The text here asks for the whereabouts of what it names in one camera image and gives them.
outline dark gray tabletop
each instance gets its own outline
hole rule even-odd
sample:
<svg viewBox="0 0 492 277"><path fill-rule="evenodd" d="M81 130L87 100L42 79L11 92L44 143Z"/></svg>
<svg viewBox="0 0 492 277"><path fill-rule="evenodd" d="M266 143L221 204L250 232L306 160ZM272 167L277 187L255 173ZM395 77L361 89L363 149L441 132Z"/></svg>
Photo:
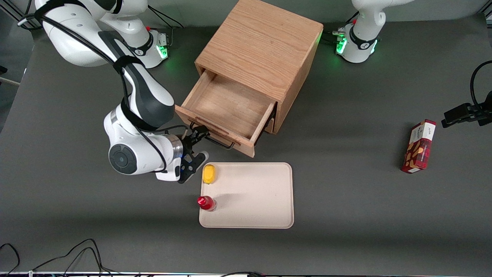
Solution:
<svg viewBox="0 0 492 277"><path fill-rule="evenodd" d="M170 59L150 70L176 103L214 31L176 30ZM0 242L18 247L20 270L92 237L119 271L492 275L492 126L439 125L428 169L399 170L414 124L471 101L470 75L492 58L485 20L388 23L381 37L359 65L321 44L280 133L264 134L254 159L198 145L211 162L292 166L294 226L241 230L200 226L200 176L181 185L116 173L103 118L123 95L118 75L66 62L40 35L0 134ZM491 73L477 76L479 101ZM8 270L14 257L2 257ZM95 269L89 257L75 268Z"/></svg>

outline small bottle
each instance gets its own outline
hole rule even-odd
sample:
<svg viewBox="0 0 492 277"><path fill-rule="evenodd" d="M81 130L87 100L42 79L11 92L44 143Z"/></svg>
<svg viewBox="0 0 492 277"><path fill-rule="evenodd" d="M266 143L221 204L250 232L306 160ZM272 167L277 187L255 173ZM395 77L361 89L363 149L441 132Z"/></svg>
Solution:
<svg viewBox="0 0 492 277"><path fill-rule="evenodd" d="M214 211L217 207L217 202L210 196L200 196L197 202L200 208L206 211Z"/></svg>

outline metal drawer handle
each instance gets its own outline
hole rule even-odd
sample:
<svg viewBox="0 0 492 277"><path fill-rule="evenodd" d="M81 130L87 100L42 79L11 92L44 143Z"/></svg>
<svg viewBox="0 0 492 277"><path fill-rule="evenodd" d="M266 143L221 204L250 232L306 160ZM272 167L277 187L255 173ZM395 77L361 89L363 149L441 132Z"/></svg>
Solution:
<svg viewBox="0 0 492 277"><path fill-rule="evenodd" d="M211 138L210 136L206 136L205 139L208 140L208 141L210 141L210 142L213 142L214 144L217 144L218 146L224 148L225 150L231 150L234 147L234 145L235 145L235 143L232 142L231 145L227 146L224 143Z"/></svg>
<svg viewBox="0 0 492 277"><path fill-rule="evenodd" d="M191 123L189 125L189 128L193 130L193 126L195 126L195 122L191 121ZM223 144L222 142L211 138L210 137L210 134L208 134L207 136L205 136L203 138L205 138L206 140L208 140L208 141L210 141L210 142L212 142L212 143L214 143L214 144L216 144L216 145L224 148L225 150L231 150L234 147L234 145L235 145L235 143L232 142L231 145L227 146L227 145Z"/></svg>

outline yellow sponge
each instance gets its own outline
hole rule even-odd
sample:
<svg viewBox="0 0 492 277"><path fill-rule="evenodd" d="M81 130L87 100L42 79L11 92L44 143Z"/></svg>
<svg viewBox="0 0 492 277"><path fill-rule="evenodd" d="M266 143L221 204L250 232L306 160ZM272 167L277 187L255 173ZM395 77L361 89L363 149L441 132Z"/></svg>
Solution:
<svg viewBox="0 0 492 277"><path fill-rule="evenodd" d="M202 178L205 183L212 183L215 180L215 167L213 165L206 165L203 168Z"/></svg>

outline open drawer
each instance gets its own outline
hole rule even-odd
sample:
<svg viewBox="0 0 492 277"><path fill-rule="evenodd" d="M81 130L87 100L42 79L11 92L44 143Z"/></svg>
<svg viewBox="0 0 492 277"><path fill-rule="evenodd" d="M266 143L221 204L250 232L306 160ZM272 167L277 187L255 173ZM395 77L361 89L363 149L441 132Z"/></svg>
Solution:
<svg viewBox="0 0 492 277"><path fill-rule="evenodd" d="M176 113L187 124L205 125L211 137L254 157L254 145L271 120L275 100L205 70Z"/></svg>

